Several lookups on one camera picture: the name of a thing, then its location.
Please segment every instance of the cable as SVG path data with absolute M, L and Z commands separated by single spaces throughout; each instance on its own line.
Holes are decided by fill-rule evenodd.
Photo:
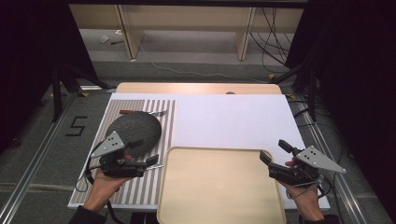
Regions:
M 295 115 L 293 115 L 293 116 L 294 116 L 294 118 L 297 118 L 298 116 L 300 116 L 300 115 L 303 114 L 304 112 L 307 112 L 308 110 L 309 110 L 308 108 L 303 109 L 303 110 L 297 112 L 297 113 L 296 113 Z
M 78 188 L 78 183 L 79 183 L 79 181 L 81 181 L 81 179 L 84 180 L 84 187 L 85 187 L 84 189 L 79 189 L 79 188 Z M 75 185 L 75 189 L 76 189 L 76 191 L 81 192 L 81 193 L 87 192 L 87 190 L 88 190 L 88 180 L 87 180 L 87 176 L 83 175 L 83 176 L 77 181 L 77 183 L 76 183 L 76 185 Z
M 332 190 L 332 182 L 330 181 L 330 179 L 327 176 L 323 176 L 324 180 L 327 182 L 327 184 L 329 185 L 329 189 L 327 190 L 327 192 L 325 193 L 325 195 L 328 195 L 330 193 L 330 191 Z
M 304 103 L 304 104 L 308 104 L 307 101 L 288 101 L 288 103 Z
M 282 59 L 282 61 L 283 61 L 283 64 L 284 64 L 285 60 L 283 59 L 282 53 L 280 52 L 280 50 L 282 49 L 282 52 L 283 52 L 283 54 L 285 55 L 286 58 L 287 58 L 287 56 L 286 56 L 286 53 L 285 53 L 285 51 L 283 50 L 283 48 L 282 48 L 281 44 L 279 43 L 279 40 L 277 39 L 277 36 L 276 36 L 276 26 L 275 26 L 275 21 L 276 21 L 276 7 L 273 7 L 273 22 L 272 22 L 272 25 L 270 24 L 270 22 L 269 22 L 269 20 L 268 20 L 268 18 L 267 18 L 267 15 L 266 15 L 266 13 L 265 13 L 263 7 L 262 7 L 262 14 L 263 14 L 263 16 L 264 16 L 265 20 L 267 21 L 267 24 L 268 24 L 268 26 L 269 26 L 269 28 L 270 28 L 270 34 L 268 35 L 268 38 L 269 38 L 269 36 L 270 36 L 271 34 L 273 34 L 273 36 L 274 36 L 274 38 L 275 38 L 275 40 L 276 40 L 276 45 L 278 46 L 277 50 L 278 50 L 279 55 L 280 55 L 280 57 L 281 57 L 281 59 Z
M 262 67 L 267 70 L 270 73 L 283 73 L 283 72 L 276 72 L 276 71 L 272 71 L 269 68 L 267 68 L 267 66 L 265 66 L 264 64 L 264 50 L 262 50 Z
M 230 77 L 230 76 L 223 75 L 223 74 L 221 74 L 221 73 L 216 73 L 216 74 L 201 74 L 201 73 L 195 73 L 195 72 L 180 72 L 180 71 L 177 71 L 177 70 L 172 69 L 172 68 L 169 68 L 169 67 L 160 67 L 159 65 L 155 64 L 154 62 L 151 62 L 151 64 L 152 64 L 154 67 L 158 68 L 158 69 L 168 70 L 168 71 L 171 71 L 171 72 L 174 72 L 174 73 L 178 73 L 178 74 L 193 74 L 193 75 L 201 76 L 201 77 L 214 77 L 214 76 Z M 235 78 L 235 79 L 249 79 L 249 80 L 256 81 L 256 82 L 260 82 L 260 83 L 263 83 L 263 84 L 268 84 L 268 83 L 269 83 L 269 82 L 260 81 L 260 80 L 258 80 L 258 79 L 251 78 L 251 77 L 230 77 L 230 78 Z
M 287 36 L 286 34 L 283 34 L 283 35 L 288 39 L 289 44 L 291 44 L 291 41 L 290 41 L 290 39 L 288 38 L 288 36 Z
M 121 222 L 121 221 L 116 217 L 116 214 L 114 213 L 113 206 L 111 206 L 111 202 L 110 202 L 110 201 L 107 202 L 107 210 L 108 210 L 108 213 L 109 213 L 110 216 L 111 216 L 111 219 L 113 219 L 113 221 L 115 221 L 115 222 L 118 223 L 118 224 L 123 224 L 123 222 Z
M 257 35 L 259 36 L 259 38 L 260 38 L 266 45 L 268 45 L 268 46 L 270 46 L 270 47 L 273 47 L 273 48 L 276 48 L 276 49 L 280 49 L 280 46 L 275 46 L 275 45 L 273 45 L 273 44 L 268 43 L 268 38 L 267 38 L 267 40 L 264 40 L 264 39 L 262 38 L 262 36 L 260 35 L 260 33 L 257 33 Z
M 284 63 L 282 63 L 278 58 L 276 58 L 273 54 L 271 54 L 270 52 L 268 52 L 264 47 L 262 47 L 262 45 L 259 44 L 259 42 L 256 40 L 256 38 L 253 36 L 252 33 L 250 33 L 251 37 L 253 38 L 254 42 L 256 42 L 256 44 L 259 46 L 259 48 L 262 49 L 263 52 L 265 52 L 268 56 L 270 56 L 271 58 L 273 58 L 275 61 L 277 61 L 278 63 L 285 65 Z

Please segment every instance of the wooden tray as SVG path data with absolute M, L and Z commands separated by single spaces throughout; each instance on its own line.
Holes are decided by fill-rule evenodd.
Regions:
M 252 149 L 169 149 L 157 213 L 159 222 L 286 223 L 277 184 L 268 176 L 259 155 L 259 150 Z

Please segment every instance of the black cable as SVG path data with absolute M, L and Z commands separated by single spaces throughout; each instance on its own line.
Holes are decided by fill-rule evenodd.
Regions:
M 268 46 L 270 46 L 270 47 L 273 47 L 273 48 L 276 48 L 276 49 L 279 49 L 279 48 L 280 48 L 280 46 L 275 46 L 275 45 L 273 45 L 273 44 L 268 43 L 268 38 L 267 38 L 267 40 L 264 40 L 264 39 L 262 38 L 262 36 L 260 35 L 260 33 L 257 33 L 257 35 L 259 36 L 259 38 L 260 38 L 266 45 L 268 45 Z
M 294 118 L 297 118 L 298 116 L 300 116 L 300 115 L 303 114 L 304 112 L 307 112 L 308 110 L 309 110 L 308 108 L 303 109 L 303 110 L 297 112 L 297 113 L 296 113 L 295 115 L 293 115 L 293 116 L 294 116 Z
M 262 51 L 262 67 L 263 67 L 265 70 L 267 70 L 268 72 L 270 72 L 270 73 L 283 73 L 283 72 L 276 72 L 276 71 L 273 71 L 273 70 L 269 69 L 267 66 L 265 66 L 265 64 L 264 64 L 264 51 Z
M 332 182 L 331 180 L 324 175 L 324 180 L 326 180 L 327 184 L 329 185 L 329 189 L 326 191 L 326 193 L 324 195 L 328 195 L 330 193 L 330 191 L 332 190 Z
M 265 20 L 267 21 L 267 24 L 268 24 L 268 26 L 269 26 L 269 28 L 270 28 L 270 34 L 268 35 L 268 39 L 269 39 L 270 35 L 273 34 L 273 36 L 274 36 L 274 38 L 275 38 L 275 40 L 276 40 L 277 50 L 278 50 L 278 52 L 279 52 L 280 58 L 282 59 L 282 61 L 283 61 L 283 63 L 284 63 L 285 60 L 283 59 L 282 53 L 280 52 L 280 50 L 282 49 L 282 52 L 283 52 L 283 54 L 285 55 L 286 58 L 287 58 L 287 56 L 286 56 L 286 53 L 285 53 L 285 51 L 283 50 L 283 48 L 282 48 L 281 44 L 279 43 L 279 40 L 277 39 L 277 36 L 276 36 L 276 26 L 275 26 L 276 8 L 273 7 L 273 22 L 272 22 L 272 25 L 270 24 L 270 22 L 269 22 L 269 20 L 268 20 L 268 18 L 267 18 L 267 15 L 265 14 L 265 11 L 264 11 L 264 8 L 263 8 L 263 7 L 262 7 L 262 14 L 263 14 L 263 16 L 264 16 Z
M 108 210 L 108 213 L 109 213 L 110 216 L 111 216 L 111 219 L 113 219 L 113 221 L 115 221 L 115 222 L 118 223 L 118 224 L 123 224 L 123 222 L 121 222 L 121 221 L 116 217 L 116 214 L 114 213 L 113 206 L 111 206 L 111 202 L 110 202 L 110 201 L 107 202 L 107 210 Z
M 250 33 L 250 35 L 251 35 L 251 37 L 253 38 L 254 42 L 256 42 L 256 44 L 257 44 L 266 54 L 268 54 L 268 56 L 270 56 L 271 58 L 273 58 L 275 61 L 281 63 L 282 65 L 285 65 L 285 64 L 283 64 L 278 58 L 276 58 L 274 55 L 272 55 L 270 52 L 268 52 L 265 48 L 263 48 L 262 45 L 259 44 L 259 42 L 256 40 L 256 38 L 253 36 L 252 33 Z
M 91 164 L 91 156 L 88 157 L 87 163 L 85 164 L 85 171 L 84 171 L 84 175 L 85 177 L 88 179 L 88 181 L 90 181 L 91 185 L 93 185 L 93 182 L 95 181 L 92 177 L 92 172 L 91 172 L 91 168 L 90 168 L 90 164 Z
M 111 42 L 110 45 L 117 45 L 117 44 L 121 44 L 123 42 L 124 42 L 123 40 L 115 41 L 115 42 Z
M 85 184 L 85 188 L 84 188 L 84 189 L 79 189 L 79 188 L 78 188 L 78 183 L 79 183 L 79 181 L 81 181 L 81 179 L 84 179 L 84 184 Z M 88 190 L 88 180 L 87 180 L 87 177 L 86 177 L 85 175 L 83 175 L 83 176 L 77 181 L 77 183 L 76 183 L 76 185 L 75 185 L 75 189 L 76 189 L 76 191 L 81 192 L 81 193 L 87 192 L 87 190 Z
M 325 197 L 325 196 L 329 193 L 329 191 L 327 191 L 327 192 L 325 193 L 325 192 L 324 192 L 324 189 L 323 189 L 323 187 L 322 187 L 321 185 L 317 185 L 317 188 L 318 188 L 318 190 L 320 191 L 320 194 L 319 194 L 319 196 L 318 196 L 318 199 L 321 199 L 321 198 Z
M 288 39 L 289 43 L 291 44 L 291 41 L 290 41 L 290 39 L 288 38 L 288 36 L 287 36 L 286 34 L 283 34 L 283 35 Z
M 308 104 L 307 101 L 288 101 L 288 103 L 304 103 L 304 104 Z

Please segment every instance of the gray floor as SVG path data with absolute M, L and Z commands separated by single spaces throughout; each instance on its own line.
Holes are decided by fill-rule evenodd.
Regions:
M 279 76 L 280 73 L 269 72 L 262 66 L 262 59 L 267 69 L 284 72 L 288 69 L 280 66 L 275 60 L 264 55 L 252 39 L 250 39 L 247 57 L 238 61 L 236 48 L 231 33 L 215 32 L 146 32 L 137 59 L 128 59 L 122 43 L 111 45 L 111 42 L 122 40 L 116 31 L 81 30 L 81 34 L 89 50 L 96 72 L 103 81 L 117 85 L 122 81 L 178 81 L 178 82 L 246 82 L 265 83 L 269 75 Z M 109 40 L 103 44 L 100 37 L 106 35 Z M 289 41 L 283 35 L 279 37 L 282 47 L 288 49 Z M 281 60 L 277 49 L 268 48 Z M 292 93 L 290 80 L 280 84 L 284 93 Z M 91 84 L 81 80 L 81 84 Z M 111 93 L 90 93 L 87 97 L 64 97 L 73 99 L 70 108 L 64 115 L 60 130 L 56 133 L 45 159 L 26 192 L 12 223 L 65 223 L 73 216 L 74 211 L 68 209 L 67 203 L 72 189 L 76 184 L 79 172 L 91 147 L 100 120 L 104 114 Z M 52 101 L 50 90 L 43 97 L 44 105 L 40 106 L 31 117 L 23 133 L 20 134 L 21 145 L 10 147 L 0 157 L 0 204 L 4 205 L 16 183 L 40 148 L 50 128 L 52 119 Z M 304 107 L 302 103 L 290 103 L 295 114 Z M 347 146 L 332 122 L 326 106 L 317 104 L 318 131 L 323 135 L 325 143 L 341 166 L 347 169 L 344 178 L 347 187 L 357 200 L 366 223 L 392 223 L 382 205 L 375 197 L 366 182 L 361 170 L 347 155 Z M 76 116 L 80 125 L 86 128 L 79 137 L 66 136 L 75 133 L 70 125 Z M 312 134 L 312 126 L 307 115 L 296 118 L 306 146 L 316 146 L 318 140 Z M 341 213 L 345 223 L 356 223 L 348 213 L 347 202 L 337 195 Z M 328 213 L 337 213 L 333 193 L 329 194 L 331 209 Z M 119 211 L 118 216 L 127 222 L 130 213 Z M 287 211 L 288 223 L 296 222 L 296 211 Z

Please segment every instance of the metal bar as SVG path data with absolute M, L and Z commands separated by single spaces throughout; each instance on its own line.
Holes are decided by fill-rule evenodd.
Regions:
M 287 7 L 305 8 L 328 6 L 334 0 L 67 0 L 67 4 L 139 5 L 139 6 L 187 6 L 187 7 Z
M 35 175 L 37 174 L 41 163 L 46 158 L 46 155 L 56 136 L 56 133 L 58 132 L 59 127 L 64 121 L 64 115 L 66 114 L 68 108 L 74 102 L 76 97 L 77 95 L 75 93 L 67 95 L 64 102 L 64 112 L 60 115 L 56 122 L 52 122 L 51 126 L 49 127 L 49 131 L 47 132 L 46 136 L 38 147 L 37 152 L 33 156 L 28 167 L 26 168 L 23 176 L 20 179 L 20 182 L 17 184 L 17 186 L 11 193 L 11 196 L 2 207 L 2 211 L 0 214 L 0 223 L 10 223 L 12 218 L 14 218 L 27 190 L 29 189 L 30 183 L 35 178 Z
M 298 96 L 297 98 L 300 101 L 304 100 L 304 98 L 301 96 Z M 299 104 L 299 107 L 301 109 L 306 109 L 305 104 Z M 332 152 L 330 151 L 329 146 L 327 145 L 318 125 L 315 122 L 313 122 L 313 120 L 307 113 L 304 113 L 304 119 L 307 124 L 312 124 L 310 125 L 309 130 L 312 136 L 314 137 L 315 142 L 317 143 L 318 149 L 327 157 L 335 161 L 334 156 L 332 155 Z M 337 176 L 337 181 L 335 181 L 335 186 L 337 187 L 338 194 L 342 198 L 346 210 L 348 211 L 349 216 L 351 217 L 353 223 L 357 223 L 357 224 L 368 223 L 366 217 L 361 211 L 359 202 L 354 197 L 352 190 L 350 189 L 343 175 Z

